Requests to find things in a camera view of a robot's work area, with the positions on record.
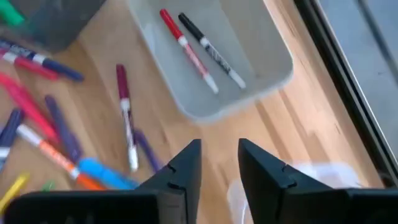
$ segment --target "wooden table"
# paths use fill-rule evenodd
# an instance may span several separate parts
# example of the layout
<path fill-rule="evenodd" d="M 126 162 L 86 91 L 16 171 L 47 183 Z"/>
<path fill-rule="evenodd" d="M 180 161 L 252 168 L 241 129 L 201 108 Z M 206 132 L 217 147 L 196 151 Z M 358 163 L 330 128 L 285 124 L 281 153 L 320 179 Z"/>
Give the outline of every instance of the wooden table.
<path fill-rule="evenodd" d="M 87 156 L 129 173 L 115 64 L 129 73 L 133 117 L 157 155 L 167 163 L 192 139 L 203 140 L 203 180 L 199 223 L 230 223 L 226 193 L 239 178 L 237 144 L 248 138 L 286 162 L 345 162 L 365 187 L 380 187 L 376 170 L 343 106 L 291 0 L 266 0 L 294 61 L 294 78 L 283 89 L 213 124 L 196 125 L 178 112 L 126 7 L 108 1 L 68 50 L 55 58 L 84 73 L 84 83 L 48 82 L 5 62 L 2 71 L 18 78 L 42 109 L 52 94 Z M 14 107 L 0 90 L 0 121 Z M 145 181 L 152 171 L 142 153 L 131 176 Z M 54 180 L 58 190 L 78 189 L 66 173 L 21 139 L 0 173 L 0 195 L 23 171 L 31 174 L 24 193 Z"/>

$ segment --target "red marker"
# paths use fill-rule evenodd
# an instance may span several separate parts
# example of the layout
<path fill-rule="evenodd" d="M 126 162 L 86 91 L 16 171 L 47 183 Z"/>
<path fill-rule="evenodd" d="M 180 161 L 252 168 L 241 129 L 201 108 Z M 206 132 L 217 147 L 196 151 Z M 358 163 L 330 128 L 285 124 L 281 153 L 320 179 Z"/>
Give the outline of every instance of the red marker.
<path fill-rule="evenodd" d="M 30 119 L 35 121 L 36 125 L 49 139 L 59 142 L 58 134 L 55 132 L 53 126 L 42 115 L 39 107 L 24 87 L 4 73 L 0 73 L 0 84 L 5 87 L 11 98 L 24 110 Z"/>
<path fill-rule="evenodd" d="M 13 65 L 24 68 L 30 72 L 38 73 L 39 75 L 49 80 L 56 80 L 58 78 L 58 74 L 56 74 L 55 72 L 46 69 L 37 63 L 27 60 L 24 57 L 20 57 L 12 52 L 7 52 L 6 49 L 0 49 L 0 57 Z"/>
<path fill-rule="evenodd" d="M 176 23 L 171 18 L 170 14 L 166 9 L 160 10 L 160 16 L 163 18 L 167 27 L 169 27 L 170 31 L 173 33 L 175 39 L 178 43 L 185 49 L 185 53 L 188 55 L 189 59 L 196 66 L 197 70 L 202 75 L 202 78 L 206 81 L 207 85 L 213 90 L 214 93 L 218 93 L 218 87 L 213 77 L 209 74 L 206 67 L 200 61 L 198 56 L 194 53 L 193 49 L 188 43 L 187 38 L 182 34 Z"/>

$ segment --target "orange marker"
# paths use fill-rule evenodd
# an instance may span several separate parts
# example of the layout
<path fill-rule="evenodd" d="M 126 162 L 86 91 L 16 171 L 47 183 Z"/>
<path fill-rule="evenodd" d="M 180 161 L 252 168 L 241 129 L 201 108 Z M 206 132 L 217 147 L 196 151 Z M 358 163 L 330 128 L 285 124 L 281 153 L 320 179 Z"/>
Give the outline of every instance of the orange marker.
<path fill-rule="evenodd" d="M 68 171 L 72 179 L 76 180 L 85 188 L 89 190 L 106 190 L 105 187 L 98 184 L 95 180 L 89 178 L 85 174 L 80 173 L 79 169 L 71 161 L 65 158 L 65 156 L 59 153 L 50 143 L 41 138 L 28 126 L 21 124 L 17 128 L 17 132 L 20 137 L 38 147 L 49 159 Z"/>

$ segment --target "black plastic object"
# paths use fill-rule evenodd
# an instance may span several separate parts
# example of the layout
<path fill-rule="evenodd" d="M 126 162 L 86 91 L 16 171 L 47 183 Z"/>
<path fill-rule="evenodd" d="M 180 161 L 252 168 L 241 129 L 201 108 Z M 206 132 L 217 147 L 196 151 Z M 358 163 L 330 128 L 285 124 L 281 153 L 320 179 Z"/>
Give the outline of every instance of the black plastic object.
<path fill-rule="evenodd" d="M 132 191 L 36 192 L 4 214 L 16 223 L 196 223 L 201 142 L 192 141 L 156 175 Z"/>
<path fill-rule="evenodd" d="M 11 30 L 22 38 L 51 52 L 67 48 L 105 0 L 9 0 L 26 18 Z"/>
<path fill-rule="evenodd" d="M 254 223 L 398 223 L 398 190 L 332 189 L 247 139 L 239 168 Z"/>
<path fill-rule="evenodd" d="M 200 41 L 205 35 L 200 31 L 200 29 L 186 16 L 184 13 L 178 15 L 178 18 L 182 24 L 187 28 L 187 30 Z"/>
<path fill-rule="evenodd" d="M 383 133 L 374 120 L 372 111 L 361 94 L 362 90 L 346 63 L 345 56 L 340 52 L 317 2 L 315 0 L 295 0 L 295 5 L 384 185 L 397 187 L 398 170 L 393 158 L 388 153 L 388 144 L 383 138 Z"/>

